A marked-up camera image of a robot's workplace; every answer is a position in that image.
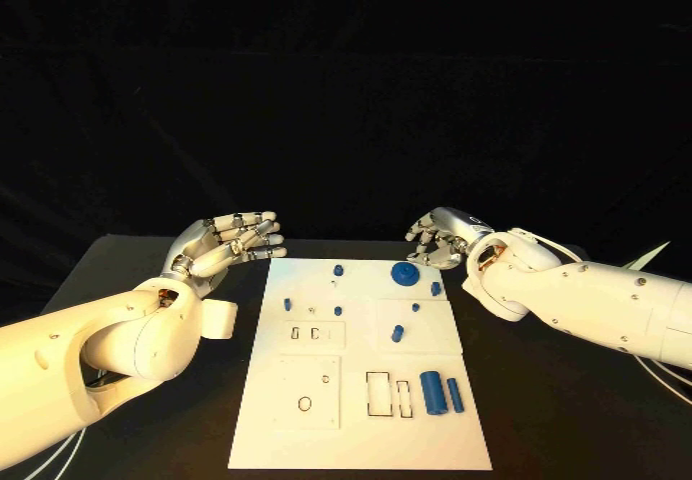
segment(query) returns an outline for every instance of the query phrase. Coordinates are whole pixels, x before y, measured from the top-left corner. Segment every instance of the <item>black table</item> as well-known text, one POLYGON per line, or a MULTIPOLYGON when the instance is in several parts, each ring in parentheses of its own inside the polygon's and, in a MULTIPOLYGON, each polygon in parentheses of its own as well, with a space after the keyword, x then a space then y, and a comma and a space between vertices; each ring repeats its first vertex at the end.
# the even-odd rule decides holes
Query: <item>black table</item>
MULTIPOLYGON (((172 240, 101 238, 45 312, 156 276, 172 240)), ((411 251, 405 242, 285 245, 298 258, 398 260, 411 251)), ((239 304, 234 338, 202 339, 180 376, 87 429, 63 479, 691 478, 692 407, 629 355, 557 332, 532 315, 515 324, 489 314, 461 290, 463 268, 443 277, 495 471, 228 470, 267 271, 267 262, 231 268, 211 298, 239 304)), ((23 479, 53 450, 0 478, 23 479)), ((62 463, 38 480, 53 478, 62 463)))

